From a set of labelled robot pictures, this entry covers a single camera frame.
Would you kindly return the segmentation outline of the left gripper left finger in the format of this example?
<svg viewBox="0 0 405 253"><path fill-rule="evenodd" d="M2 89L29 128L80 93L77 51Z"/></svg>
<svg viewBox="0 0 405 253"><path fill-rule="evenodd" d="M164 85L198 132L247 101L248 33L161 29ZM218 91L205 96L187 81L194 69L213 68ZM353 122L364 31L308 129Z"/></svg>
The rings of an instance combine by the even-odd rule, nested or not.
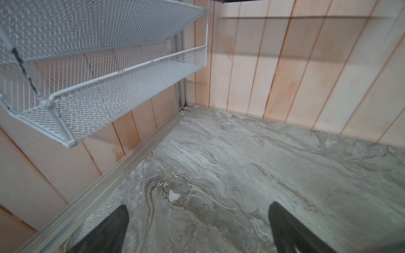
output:
<svg viewBox="0 0 405 253"><path fill-rule="evenodd" d="M128 224L128 209L121 205L68 253L121 253Z"/></svg>

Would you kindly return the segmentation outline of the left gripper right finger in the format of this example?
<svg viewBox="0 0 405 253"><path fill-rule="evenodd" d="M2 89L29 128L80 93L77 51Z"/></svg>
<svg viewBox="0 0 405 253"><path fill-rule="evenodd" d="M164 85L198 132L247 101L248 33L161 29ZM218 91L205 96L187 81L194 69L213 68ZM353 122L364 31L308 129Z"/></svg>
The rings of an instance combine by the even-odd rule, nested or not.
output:
<svg viewBox="0 0 405 253"><path fill-rule="evenodd" d="M335 252L276 201L269 206L269 222L274 244L279 253Z"/></svg>

